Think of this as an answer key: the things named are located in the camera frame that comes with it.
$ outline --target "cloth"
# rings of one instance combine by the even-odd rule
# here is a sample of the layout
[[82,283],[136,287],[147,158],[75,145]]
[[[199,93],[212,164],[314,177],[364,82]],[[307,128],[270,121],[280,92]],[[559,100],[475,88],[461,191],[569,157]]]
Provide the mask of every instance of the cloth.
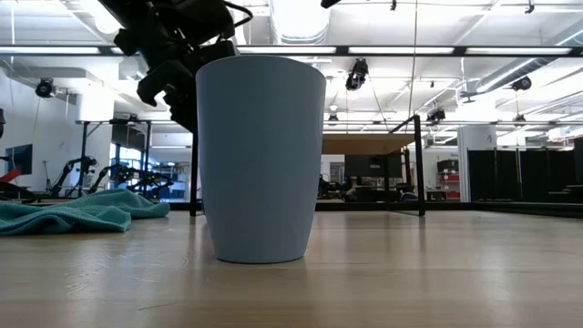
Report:
[[124,232],[132,219],[160,218],[169,211],[167,203],[154,204],[123,189],[104,190],[46,207],[0,203],[0,235]]

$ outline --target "ceiling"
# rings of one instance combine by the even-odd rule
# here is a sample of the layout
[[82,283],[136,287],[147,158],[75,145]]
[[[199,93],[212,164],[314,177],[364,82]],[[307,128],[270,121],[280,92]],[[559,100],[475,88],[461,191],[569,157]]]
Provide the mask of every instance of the ceiling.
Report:
[[[269,5],[292,1],[286,16],[291,27],[299,30],[311,24],[312,11],[319,0],[240,0],[256,17],[240,28],[239,45],[280,43],[272,26]],[[20,0],[0,2],[0,44],[16,45],[101,45],[110,44],[115,34],[104,33],[98,14],[82,1]],[[441,46],[552,46],[549,42],[570,26],[583,26],[583,2],[580,0],[536,0],[536,9],[526,15],[527,0],[399,0],[391,11],[391,1],[344,0],[332,8],[325,37],[329,45],[441,45]],[[465,106],[459,91],[471,87],[480,78],[493,74],[514,58],[366,58],[370,78],[357,92],[344,88],[346,72],[353,57],[318,57],[314,64],[328,77],[326,117],[330,105],[338,106],[340,120],[377,120],[385,117],[403,120],[412,113],[424,115],[434,107],[444,108],[448,119],[460,119]],[[14,67],[79,67],[102,79],[120,97],[117,111],[137,112],[143,118],[168,119],[166,107],[142,105],[135,93],[137,81],[119,74],[121,57],[15,57]],[[543,67],[529,77],[533,87],[516,94],[500,88],[478,96],[476,103],[492,107],[498,119],[512,119],[517,112],[542,108],[572,95],[581,85],[579,71],[583,60],[565,58]],[[554,119],[583,110],[583,97],[555,106],[528,119]],[[474,120],[481,119],[481,109]],[[383,126],[336,125],[330,130],[375,131]],[[154,128],[155,133],[180,133],[181,128]]]

